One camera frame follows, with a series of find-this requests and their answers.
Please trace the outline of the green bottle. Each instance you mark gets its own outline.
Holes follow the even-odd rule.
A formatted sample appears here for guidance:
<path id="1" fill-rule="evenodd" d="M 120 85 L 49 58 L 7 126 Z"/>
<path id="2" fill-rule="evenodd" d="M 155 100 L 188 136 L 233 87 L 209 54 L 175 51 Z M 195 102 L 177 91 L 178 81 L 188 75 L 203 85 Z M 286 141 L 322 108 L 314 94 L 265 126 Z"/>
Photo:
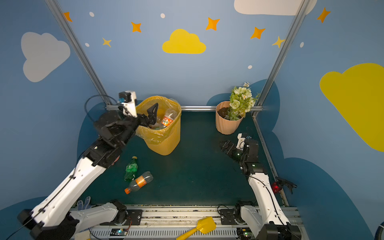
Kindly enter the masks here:
<path id="1" fill-rule="evenodd" d="M 126 166 L 124 180 L 130 182 L 136 178 L 138 171 L 138 158 L 133 156 L 130 163 Z"/>

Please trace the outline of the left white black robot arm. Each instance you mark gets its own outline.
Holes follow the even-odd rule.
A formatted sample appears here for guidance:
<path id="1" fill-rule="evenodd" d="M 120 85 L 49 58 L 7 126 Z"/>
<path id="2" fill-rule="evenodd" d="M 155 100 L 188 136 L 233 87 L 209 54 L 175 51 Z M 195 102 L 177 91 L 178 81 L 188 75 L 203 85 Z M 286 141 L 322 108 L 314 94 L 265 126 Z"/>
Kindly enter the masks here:
<path id="1" fill-rule="evenodd" d="M 126 207 L 118 201 L 83 211 L 72 211 L 75 201 L 90 184 L 118 159 L 139 126 L 147 127 L 157 121 L 158 104 L 146 114 L 123 114 L 135 103 L 122 104 L 118 111 L 102 114 L 94 127 L 98 139 L 83 153 L 74 170 L 39 205 L 23 210 L 20 223 L 30 230 L 35 240 L 69 240 L 73 235 L 103 223 L 121 223 L 126 220 Z"/>

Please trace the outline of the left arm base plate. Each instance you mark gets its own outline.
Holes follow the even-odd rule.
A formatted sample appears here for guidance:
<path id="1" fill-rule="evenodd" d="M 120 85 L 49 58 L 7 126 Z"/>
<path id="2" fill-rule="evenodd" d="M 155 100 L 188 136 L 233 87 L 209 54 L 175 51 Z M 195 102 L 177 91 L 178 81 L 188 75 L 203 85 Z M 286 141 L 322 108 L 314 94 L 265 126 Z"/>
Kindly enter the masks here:
<path id="1" fill-rule="evenodd" d="M 111 221 L 101 223 L 100 226 L 138 226 L 141 223 L 143 211 L 140 209 L 119 211 Z"/>

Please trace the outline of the pepsi bottle blue cap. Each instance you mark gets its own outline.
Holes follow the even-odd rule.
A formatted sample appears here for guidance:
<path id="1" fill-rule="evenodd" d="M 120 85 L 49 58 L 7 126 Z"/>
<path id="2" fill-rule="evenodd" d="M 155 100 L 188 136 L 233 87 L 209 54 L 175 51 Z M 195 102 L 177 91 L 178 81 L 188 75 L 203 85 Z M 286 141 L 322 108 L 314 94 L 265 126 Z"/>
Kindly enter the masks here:
<path id="1" fill-rule="evenodd" d="M 164 128 L 162 124 L 162 119 L 157 118 L 157 122 L 154 125 L 150 125 L 150 128 L 153 130 L 161 130 Z"/>

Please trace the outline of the clear bottle orange label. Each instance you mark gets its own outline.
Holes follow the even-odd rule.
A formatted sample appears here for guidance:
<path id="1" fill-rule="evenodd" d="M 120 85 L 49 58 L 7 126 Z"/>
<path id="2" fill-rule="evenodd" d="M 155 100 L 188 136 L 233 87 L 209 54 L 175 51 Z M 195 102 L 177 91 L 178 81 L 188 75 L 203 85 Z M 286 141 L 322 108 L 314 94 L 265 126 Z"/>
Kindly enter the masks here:
<path id="1" fill-rule="evenodd" d="M 140 190 L 143 186 L 147 185 L 154 179 L 151 172 L 147 171 L 143 173 L 140 177 L 133 180 L 129 186 L 125 189 L 125 193 L 128 195 L 132 192 L 137 192 Z"/>
<path id="2" fill-rule="evenodd" d="M 162 126 L 164 128 L 168 127 L 178 116 L 178 112 L 174 109 L 167 109 L 165 115 L 162 119 Z"/>

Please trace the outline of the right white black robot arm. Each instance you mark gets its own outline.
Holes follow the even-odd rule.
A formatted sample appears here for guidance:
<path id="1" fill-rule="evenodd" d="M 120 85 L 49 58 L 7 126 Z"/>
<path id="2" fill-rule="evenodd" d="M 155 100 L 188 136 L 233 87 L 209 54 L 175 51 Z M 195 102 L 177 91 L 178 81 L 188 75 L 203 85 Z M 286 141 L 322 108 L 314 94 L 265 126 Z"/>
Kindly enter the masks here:
<path id="1" fill-rule="evenodd" d="M 290 223 L 273 193 L 270 178 L 259 161 L 259 143 L 254 139 L 219 143 L 227 156 L 239 163 L 242 174 L 251 186 L 259 210 L 250 205 L 238 203 L 234 209 L 235 219 L 244 222 L 256 240 L 300 240 L 302 233 L 298 226 Z"/>

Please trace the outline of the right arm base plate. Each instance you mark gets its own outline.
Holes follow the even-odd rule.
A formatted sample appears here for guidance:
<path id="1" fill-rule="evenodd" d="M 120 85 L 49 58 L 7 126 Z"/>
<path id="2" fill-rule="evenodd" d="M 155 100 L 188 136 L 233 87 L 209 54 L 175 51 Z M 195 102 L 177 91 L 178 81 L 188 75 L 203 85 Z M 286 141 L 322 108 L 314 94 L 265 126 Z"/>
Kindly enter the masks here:
<path id="1" fill-rule="evenodd" d="M 234 209 L 226 209 L 226 208 L 219 209 L 218 213 L 220 215 L 222 225 L 238 225 L 239 224 L 239 222 L 236 219 Z"/>

